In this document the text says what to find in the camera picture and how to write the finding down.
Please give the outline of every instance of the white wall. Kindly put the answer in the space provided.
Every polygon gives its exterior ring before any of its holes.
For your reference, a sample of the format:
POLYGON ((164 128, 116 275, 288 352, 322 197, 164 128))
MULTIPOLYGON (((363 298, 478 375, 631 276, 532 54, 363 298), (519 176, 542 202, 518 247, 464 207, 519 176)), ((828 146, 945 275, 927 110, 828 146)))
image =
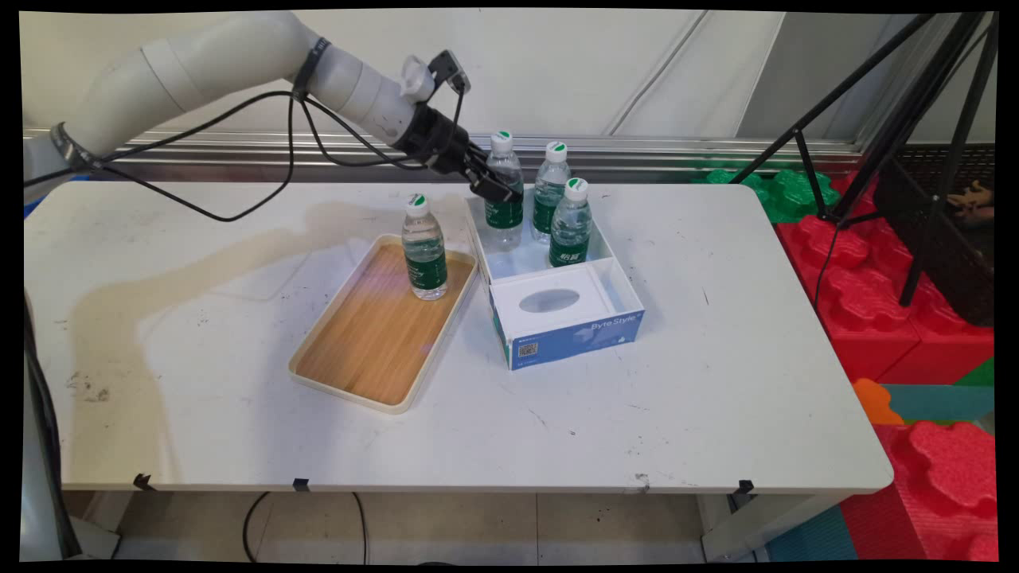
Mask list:
MULTIPOLYGON (((471 133, 600 135, 665 60, 699 10, 421 8, 296 10, 333 44, 395 77, 404 58, 451 49, 473 89, 461 121, 471 133)), ((618 135, 727 138, 737 126, 782 12, 712 11, 618 135)), ((20 12, 22 126, 68 117, 102 69, 154 39, 224 13, 20 12)), ((163 127, 182 129, 279 82, 224 98, 163 127)), ((446 88, 433 104, 452 115, 446 88)), ((217 127, 285 131, 286 103, 266 101, 217 127)), ((338 126, 316 120, 320 129, 338 126)), ((300 113, 298 131, 307 131, 300 113)))

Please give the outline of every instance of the floor tile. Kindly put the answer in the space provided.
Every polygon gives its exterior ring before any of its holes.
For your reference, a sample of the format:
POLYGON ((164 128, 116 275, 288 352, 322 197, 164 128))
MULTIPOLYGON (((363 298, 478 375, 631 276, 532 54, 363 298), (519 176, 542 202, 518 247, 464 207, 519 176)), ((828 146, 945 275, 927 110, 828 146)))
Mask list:
POLYGON ((538 496, 541 565, 703 563, 693 496, 538 496))
POLYGON ((369 564, 535 565, 533 493, 362 493, 369 564))
MULTIPOLYGON (((240 541, 245 515, 258 492, 138 491, 120 522, 116 559, 248 561, 240 541)), ((258 551, 267 508, 249 524, 249 542, 258 551)))
POLYGON ((274 492, 262 502, 268 525, 260 535, 260 563, 360 564, 361 515, 347 492, 274 492))

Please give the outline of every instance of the black tripod leg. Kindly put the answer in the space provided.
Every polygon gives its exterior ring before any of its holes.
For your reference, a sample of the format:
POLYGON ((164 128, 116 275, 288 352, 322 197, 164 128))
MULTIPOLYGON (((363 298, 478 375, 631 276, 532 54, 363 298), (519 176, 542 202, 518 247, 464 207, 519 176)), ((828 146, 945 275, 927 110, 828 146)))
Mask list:
POLYGON ((796 146, 800 148, 800 157, 803 159, 803 168, 807 171, 807 178, 810 179, 810 190, 814 192, 814 201, 817 202, 817 218, 827 218, 827 207, 824 205, 824 197, 821 196, 821 186, 817 184, 817 174, 814 173, 814 162, 810 160, 810 152, 807 150, 807 142, 803 139, 803 132, 796 129, 793 132, 796 137, 796 146))
POLYGON ((949 148, 949 156, 945 160, 945 169, 942 171, 942 178, 937 181, 937 194, 934 195, 934 202, 927 215, 927 221, 923 225, 923 235, 916 253, 913 254, 913 264, 909 267, 909 276, 906 277, 906 285, 903 288, 902 297, 899 304, 908 307, 913 302, 913 294, 916 292, 916 283, 920 280, 920 271, 923 270, 923 259, 927 255, 930 247, 930 238, 933 236, 934 225, 942 216, 945 209, 945 202, 948 200, 949 192, 955 183, 956 172, 959 170, 959 161, 962 159, 962 148, 966 145, 966 138, 969 129, 973 126, 973 118, 976 116, 976 109, 980 105, 980 97, 983 96, 983 89, 990 77, 990 68, 995 63, 995 56, 998 54, 998 12, 990 18, 990 27, 987 29, 987 39, 983 44, 983 51, 980 52, 980 60, 976 63, 976 71, 973 72, 973 81, 969 85, 969 92, 966 93, 966 102, 962 106, 962 113, 959 115, 959 122, 956 123, 955 134, 952 136, 952 147, 949 148))
POLYGON ((942 86, 951 73, 952 65, 965 50, 966 43, 973 37, 973 33, 976 32, 983 15, 984 12, 959 14, 959 18, 953 24, 949 35, 934 52, 923 71, 920 72, 919 77, 910 87, 902 101, 896 105, 889 119, 881 125, 866 158, 860 164, 856 177, 849 185, 842 200, 832 210, 834 218, 841 220, 852 214, 860 195, 874 173, 880 169, 881 164, 889 156, 906 143, 909 135, 913 133, 913 128, 923 117, 923 113, 936 99, 942 86))
POLYGON ((871 54, 869 58, 864 60, 860 67, 856 68, 853 73, 850 73, 848 77, 842 81, 841 84, 836 86, 832 92, 824 96, 824 99, 817 102, 817 105, 812 107, 803 117, 796 120, 793 126, 786 131, 785 134, 779 137, 771 145, 768 146, 757 159, 750 162, 749 165, 743 168, 742 171, 733 180, 729 181, 731 184, 742 183, 743 179, 747 178, 750 173, 753 173, 755 169, 760 167, 769 157, 774 155, 774 152, 782 149, 783 146, 789 143, 789 140, 793 139, 793 132, 797 129, 802 129, 807 126, 808 123, 817 118, 818 115, 824 112, 836 100, 842 97, 843 94, 848 92, 850 88, 856 85, 861 77, 867 74, 868 71, 874 68, 877 64, 881 63, 889 54, 895 51, 903 42, 909 40, 909 37, 913 35, 914 32, 920 29, 924 23, 932 18, 934 14, 917 14, 909 23, 907 23, 898 34, 892 37, 883 46, 881 46, 876 52, 871 54))

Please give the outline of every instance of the green bottle label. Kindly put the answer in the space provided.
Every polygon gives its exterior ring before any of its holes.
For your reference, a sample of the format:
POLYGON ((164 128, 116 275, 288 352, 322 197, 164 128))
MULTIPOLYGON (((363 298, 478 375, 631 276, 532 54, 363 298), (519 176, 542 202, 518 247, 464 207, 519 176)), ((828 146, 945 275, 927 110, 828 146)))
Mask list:
POLYGON ((582 263, 587 260, 587 243, 590 239, 585 239, 579 245, 560 245, 552 237, 551 245, 548 247, 548 262, 552 266, 565 266, 582 263))
POLYGON ((411 284, 415 289, 431 291, 445 282, 445 253, 426 262, 412 261, 406 255, 404 258, 407 259, 407 273, 411 276, 411 284))
POLYGON ((492 228, 513 228, 524 221, 524 202, 489 203, 485 201, 485 220, 492 228))
POLYGON ((552 215, 555 205, 545 205, 537 198, 534 200, 534 228, 548 235, 552 232, 552 215))

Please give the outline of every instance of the tissue box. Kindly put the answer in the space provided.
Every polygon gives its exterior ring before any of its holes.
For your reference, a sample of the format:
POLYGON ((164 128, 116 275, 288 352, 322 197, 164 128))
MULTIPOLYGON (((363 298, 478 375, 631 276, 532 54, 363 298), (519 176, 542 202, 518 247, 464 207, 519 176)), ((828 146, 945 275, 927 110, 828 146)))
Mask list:
POLYGON ((587 261, 549 268, 548 245, 531 238, 530 217, 516 248, 501 247, 485 222, 485 202, 468 198, 468 229, 480 261, 492 323, 511 370, 632 343, 644 305, 597 225, 587 261))

